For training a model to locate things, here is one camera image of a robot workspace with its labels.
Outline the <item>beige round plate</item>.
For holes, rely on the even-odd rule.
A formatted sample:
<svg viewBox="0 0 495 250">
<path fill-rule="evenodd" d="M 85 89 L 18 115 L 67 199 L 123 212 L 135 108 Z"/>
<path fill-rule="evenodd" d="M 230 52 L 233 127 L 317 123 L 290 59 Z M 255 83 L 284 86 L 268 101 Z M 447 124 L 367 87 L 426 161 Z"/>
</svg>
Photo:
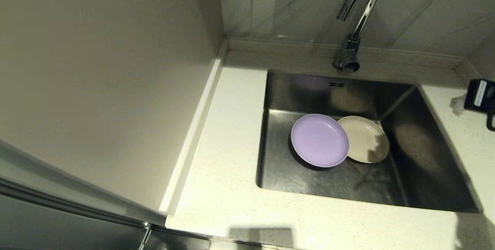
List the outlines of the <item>beige round plate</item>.
<svg viewBox="0 0 495 250">
<path fill-rule="evenodd" d="M 387 158 L 389 139 L 378 124 L 361 116 L 345 116 L 338 123 L 348 136 L 348 158 L 366 164 L 380 163 Z"/>
</svg>

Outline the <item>purple round plate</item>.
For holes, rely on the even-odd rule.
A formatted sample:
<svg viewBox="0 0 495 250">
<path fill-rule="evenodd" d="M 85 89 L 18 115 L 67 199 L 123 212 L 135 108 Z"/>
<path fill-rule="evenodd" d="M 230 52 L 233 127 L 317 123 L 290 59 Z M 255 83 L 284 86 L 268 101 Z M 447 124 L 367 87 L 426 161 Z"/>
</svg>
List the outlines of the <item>purple round plate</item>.
<svg viewBox="0 0 495 250">
<path fill-rule="evenodd" d="M 297 155 L 306 163 L 331 168 L 344 162 L 350 142 L 343 127 L 322 114 L 299 118 L 290 131 L 290 141 Z"/>
</svg>

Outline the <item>stainless steel sink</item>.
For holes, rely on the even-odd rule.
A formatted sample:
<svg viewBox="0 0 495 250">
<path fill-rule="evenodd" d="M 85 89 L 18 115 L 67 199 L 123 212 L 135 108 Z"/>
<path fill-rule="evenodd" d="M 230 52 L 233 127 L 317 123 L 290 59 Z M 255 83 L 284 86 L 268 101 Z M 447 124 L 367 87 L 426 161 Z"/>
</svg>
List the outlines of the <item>stainless steel sink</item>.
<svg viewBox="0 0 495 250">
<path fill-rule="evenodd" d="M 318 168 L 290 132 L 304 115 L 361 116 L 390 142 L 385 160 Z M 480 213 L 473 185 L 419 88 L 411 84 L 269 72 L 256 184 L 260 188 L 438 211 Z"/>
</svg>

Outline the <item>chrome gooseneck faucet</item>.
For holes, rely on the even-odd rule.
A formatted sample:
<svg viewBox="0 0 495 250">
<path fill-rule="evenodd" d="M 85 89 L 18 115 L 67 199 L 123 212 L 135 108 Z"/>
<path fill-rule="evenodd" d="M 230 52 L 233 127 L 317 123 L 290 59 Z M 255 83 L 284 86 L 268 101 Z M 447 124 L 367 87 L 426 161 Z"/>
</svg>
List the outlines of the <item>chrome gooseneck faucet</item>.
<svg viewBox="0 0 495 250">
<path fill-rule="evenodd" d="M 341 49 L 333 61 L 333 67 L 344 73 L 355 73 L 360 69 L 358 60 L 358 51 L 361 44 L 361 33 L 366 25 L 371 12 L 373 11 L 378 0 L 368 0 L 354 31 L 345 38 Z M 356 7 L 358 0 L 344 0 L 342 7 L 336 19 L 348 21 L 353 9 Z"/>
</svg>

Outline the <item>beige cabinet side panel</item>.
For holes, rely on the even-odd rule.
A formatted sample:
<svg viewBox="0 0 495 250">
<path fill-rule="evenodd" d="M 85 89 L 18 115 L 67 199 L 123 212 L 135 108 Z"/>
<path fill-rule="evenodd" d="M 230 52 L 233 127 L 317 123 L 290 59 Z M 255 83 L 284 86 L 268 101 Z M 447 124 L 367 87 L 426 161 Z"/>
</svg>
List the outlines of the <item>beige cabinet side panel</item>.
<svg viewBox="0 0 495 250">
<path fill-rule="evenodd" d="M 0 141 L 172 214 L 223 41 L 220 0 L 0 0 Z"/>
</svg>

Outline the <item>grey cabinet door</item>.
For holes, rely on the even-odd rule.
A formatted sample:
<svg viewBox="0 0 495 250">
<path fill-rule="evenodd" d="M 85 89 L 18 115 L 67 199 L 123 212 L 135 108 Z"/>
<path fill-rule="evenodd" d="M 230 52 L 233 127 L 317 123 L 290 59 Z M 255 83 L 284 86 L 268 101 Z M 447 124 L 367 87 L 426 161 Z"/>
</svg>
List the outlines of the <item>grey cabinet door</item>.
<svg viewBox="0 0 495 250">
<path fill-rule="evenodd" d="M 209 250 L 165 222 L 0 141 L 0 250 Z"/>
</svg>

